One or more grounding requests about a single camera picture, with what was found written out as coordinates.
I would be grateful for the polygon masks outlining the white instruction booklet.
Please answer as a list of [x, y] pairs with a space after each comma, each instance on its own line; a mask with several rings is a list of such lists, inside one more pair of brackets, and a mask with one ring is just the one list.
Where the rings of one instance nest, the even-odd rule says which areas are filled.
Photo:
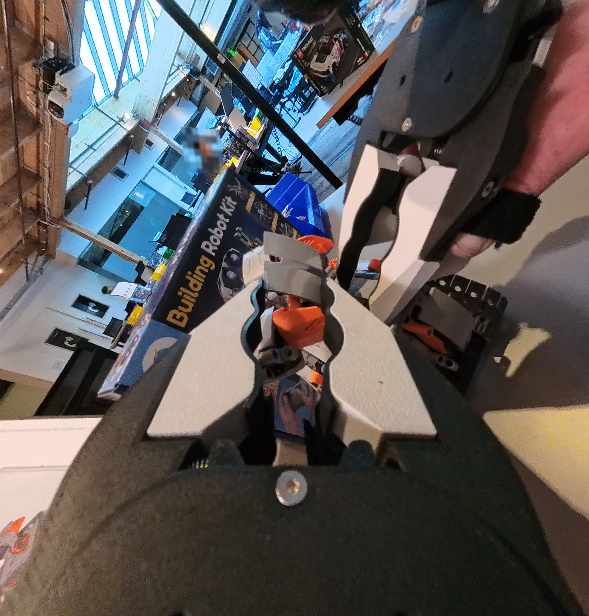
[[100, 420], [0, 420], [0, 606], [31, 556], [67, 469]]

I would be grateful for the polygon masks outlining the dark blue robot kit box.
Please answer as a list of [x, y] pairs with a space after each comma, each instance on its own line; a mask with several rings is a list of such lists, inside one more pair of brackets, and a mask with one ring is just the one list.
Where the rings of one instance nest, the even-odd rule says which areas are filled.
[[98, 398], [119, 400], [178, 340], [232, 300], [244, 288], [244, 256], [262, 246], [266, 232], [303, 238], [321, 253], [333, 247], [330, 240], [304, 235], [301, 222], [288, 222], [236, 172], [221, 173], [151, 288]]

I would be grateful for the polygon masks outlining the person's right hand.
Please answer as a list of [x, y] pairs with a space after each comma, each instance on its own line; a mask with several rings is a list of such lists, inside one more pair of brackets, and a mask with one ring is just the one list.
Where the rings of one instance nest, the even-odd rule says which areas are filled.
[[518, 241], [543, 192], [589, 155], [589, 1], [562, 4], [523, 155], [504, 188], [453, 240], [450, 252], [458, 258]]

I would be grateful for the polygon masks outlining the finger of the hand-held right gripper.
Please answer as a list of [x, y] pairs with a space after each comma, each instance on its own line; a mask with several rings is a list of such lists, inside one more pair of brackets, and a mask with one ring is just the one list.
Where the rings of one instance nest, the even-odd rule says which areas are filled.
[[337, 282], [348, 290], [362, 249], [382, 207], [394, 203], [403, 185], [403, 157], [366, 145], [347, 192], [337, 243]]
[[421, 257], [456, 169], [430, 166], [405, 189], [398, 207], [397, 237], [384, 256], [369, 310], [390, 323], [416, 296], [440, 266]]

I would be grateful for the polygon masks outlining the white wall-mounted device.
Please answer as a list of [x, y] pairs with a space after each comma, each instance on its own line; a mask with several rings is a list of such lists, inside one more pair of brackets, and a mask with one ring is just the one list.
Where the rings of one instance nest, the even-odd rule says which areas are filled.
[[88, 68], [58, 57], [39, 60], [34, 67], [52, 119], [69, 126], [90, 110], [95, 75]]

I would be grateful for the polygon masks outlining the brown background table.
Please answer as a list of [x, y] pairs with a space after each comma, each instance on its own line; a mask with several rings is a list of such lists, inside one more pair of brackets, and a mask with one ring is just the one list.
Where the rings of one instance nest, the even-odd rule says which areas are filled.
[[364, 88], [368, 82], [371, 82], [375, 73], [380, 71], [387, 62], [396, 42], [396, 39], [393, 40], [380, 53], [374, 52], [367, 63], [352, 73], [338, 88], [334, 89], [332, 93], [322, 98], [328, 105], [328, 110], [317, 121], [316, 127], [318, 129], [323, 128], [337, 112], [349, 103], [361, 88]]

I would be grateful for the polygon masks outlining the grey orange brick toy robot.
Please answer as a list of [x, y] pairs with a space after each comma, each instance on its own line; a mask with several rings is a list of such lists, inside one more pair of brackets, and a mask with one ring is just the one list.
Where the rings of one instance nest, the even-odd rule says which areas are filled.
[[[323, 342], [320, 278], [336, 277], [337, 262], [328, 260], [333, 246], [321, 236], [265, 232], [262, 243], [244, 255], [245, 285], [261, 281], [264, 292], [262, 338], [255, 355], [265, 381], [289, 376], [296, 366], [306, 365], [309, 380], [321, 389], [331, 352]], [[447, 275], [425, 283], [389, 326], [421, 344], [445, 380], [465, 394], [489, 354], [506, 307], [506, 297], [496, 289]]]

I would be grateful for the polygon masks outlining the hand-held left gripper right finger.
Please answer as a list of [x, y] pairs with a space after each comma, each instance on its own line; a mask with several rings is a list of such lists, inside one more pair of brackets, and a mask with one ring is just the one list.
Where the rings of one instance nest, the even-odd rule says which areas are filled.
[[436, 427], [391, 329], [336, 281], [323, 282], [324, 370], [321, 429], [345, 445], [431, 440]]

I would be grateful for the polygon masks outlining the black car model box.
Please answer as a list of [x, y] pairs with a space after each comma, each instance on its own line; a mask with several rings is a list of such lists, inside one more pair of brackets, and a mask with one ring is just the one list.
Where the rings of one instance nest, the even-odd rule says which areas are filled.
[[365, 64], [375, 47], [351, 7], [342, 7], [315, 25], [291, 54], [292, 61], [319, 96], [330, 94]]

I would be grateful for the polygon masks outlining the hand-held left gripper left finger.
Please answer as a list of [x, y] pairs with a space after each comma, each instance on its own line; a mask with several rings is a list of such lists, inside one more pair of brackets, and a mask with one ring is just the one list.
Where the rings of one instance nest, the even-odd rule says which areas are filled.
[[275, 440], [254, 355], [264, 308], [264, 284], [256, 280], [192, 332], [147, 429], [150, 438]]

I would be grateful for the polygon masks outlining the blue plastic bin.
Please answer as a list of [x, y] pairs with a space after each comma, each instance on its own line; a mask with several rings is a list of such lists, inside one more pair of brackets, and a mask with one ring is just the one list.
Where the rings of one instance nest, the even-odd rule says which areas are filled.
[[305, 180], [285, 173], [266, 199], [302, 235], [332, 239], [316, 191]]

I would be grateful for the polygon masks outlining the black metal pole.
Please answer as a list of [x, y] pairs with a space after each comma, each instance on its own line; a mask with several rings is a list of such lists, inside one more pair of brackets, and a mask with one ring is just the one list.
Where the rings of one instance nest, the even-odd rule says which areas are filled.
[[343, 183], [333, 173], [329, 166], [306, 144], [295, 130], [275, 111], [275, 109], [263, 99], [259, 92], [252, 86], [247, 78], [241, 74], [229, 58], [221, 53], [215, 44], [205, 35], [191, 17], [175, 1], [158, 1], [163, 11], [169, 15], [190, 38], [216, 63], [224, 74], [235, 84], [245, 96], [268, 118], [302, 154], [304, 158], [324, 177], [335, 189], [339, 189]]

